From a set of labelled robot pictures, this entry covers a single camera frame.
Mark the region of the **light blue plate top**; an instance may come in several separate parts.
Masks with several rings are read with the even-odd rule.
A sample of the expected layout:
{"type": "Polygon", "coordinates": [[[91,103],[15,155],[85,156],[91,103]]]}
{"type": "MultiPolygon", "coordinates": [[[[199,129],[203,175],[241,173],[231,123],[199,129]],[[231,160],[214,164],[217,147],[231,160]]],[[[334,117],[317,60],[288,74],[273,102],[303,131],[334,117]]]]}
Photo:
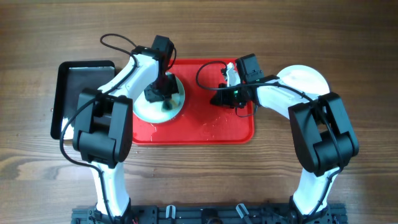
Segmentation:
{"type": "MultiPolygon", "coordinates": [[[[167,76],[175,76],[171,72],[166,73],[167,76]]],[[[172,95],[172,100],[174,102],[174,108],[171,111],[162,111],[162,103],[163,101],[158,101],[155,103],[149,103],[144,96],[144,92],[142,92],[137,100],[134,102],[133,113],[141,120],[147,123],[164,123],[174,119],[179,112],[182,110],[185,102],[185,89],[183,87],[182,82],[178,77],[177,85],[179,93],[175,93],[172,95]]]]}

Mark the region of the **green yellow sponge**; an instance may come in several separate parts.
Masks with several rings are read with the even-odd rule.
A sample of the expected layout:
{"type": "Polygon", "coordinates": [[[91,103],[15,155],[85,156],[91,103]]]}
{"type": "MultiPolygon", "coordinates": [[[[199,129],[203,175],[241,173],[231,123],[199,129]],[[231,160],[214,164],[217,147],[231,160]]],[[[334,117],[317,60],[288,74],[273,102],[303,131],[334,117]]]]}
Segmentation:
{"type": "Polygon", "coordinates": [[[171,111],[174,108],[174,102],[172,100],[165,100],[162,103],[162,111],[171,111]]]}

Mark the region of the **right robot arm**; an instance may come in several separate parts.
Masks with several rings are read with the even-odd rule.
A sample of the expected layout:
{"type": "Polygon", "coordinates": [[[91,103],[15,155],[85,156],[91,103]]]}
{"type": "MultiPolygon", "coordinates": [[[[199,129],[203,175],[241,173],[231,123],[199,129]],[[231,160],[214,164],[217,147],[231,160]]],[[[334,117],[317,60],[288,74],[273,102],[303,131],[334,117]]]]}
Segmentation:
{"type": "Polygon", "coordinates": [[[223,65],[220,72],[225,82],[215,88],[210,103],[237,110],[252,102],[289,120],[295,153],[303,167],[292,209],[301,222],[319,217],[326,211],[337,175],[359,152],[341,97],[320,72],[306,65],[290,65],[269,76],[254,54],[223,65]]]}

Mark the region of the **white plate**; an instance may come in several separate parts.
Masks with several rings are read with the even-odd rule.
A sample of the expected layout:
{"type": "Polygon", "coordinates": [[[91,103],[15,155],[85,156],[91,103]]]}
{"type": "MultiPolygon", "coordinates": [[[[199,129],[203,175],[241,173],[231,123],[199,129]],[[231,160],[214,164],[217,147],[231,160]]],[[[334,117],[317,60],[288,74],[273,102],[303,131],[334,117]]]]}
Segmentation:
{"type": "Polygon", "coordinates": [[[286,85],[310,94],[325,95],[330,92],[324,76],[306,65],[291,65],[283,68],[278,74],[286,85]]]}

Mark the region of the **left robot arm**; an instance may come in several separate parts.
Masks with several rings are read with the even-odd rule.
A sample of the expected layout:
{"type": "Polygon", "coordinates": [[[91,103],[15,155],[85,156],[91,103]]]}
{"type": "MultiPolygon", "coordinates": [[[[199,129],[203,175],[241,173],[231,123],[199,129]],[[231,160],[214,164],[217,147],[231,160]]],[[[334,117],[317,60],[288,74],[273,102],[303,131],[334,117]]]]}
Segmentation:
{"type": "Polygon", "coordinates": [[[81,155],[78,165],[90,168],[95,180],[98,202],[91,219],[102,223],[134,219],[123,166],[132,144],[134,102],[144,95],[150,104],[161,105],[151,115],[170,120],[183,106],[172,99],[185,98],[180,80],[169,73],[177,50],[168,37],[158,35],[151,47],[135,46],[128,56],[127,65],[111,81],[80,93],[77,111],[69,119],[75,124],[72,144],[81,155]]]}

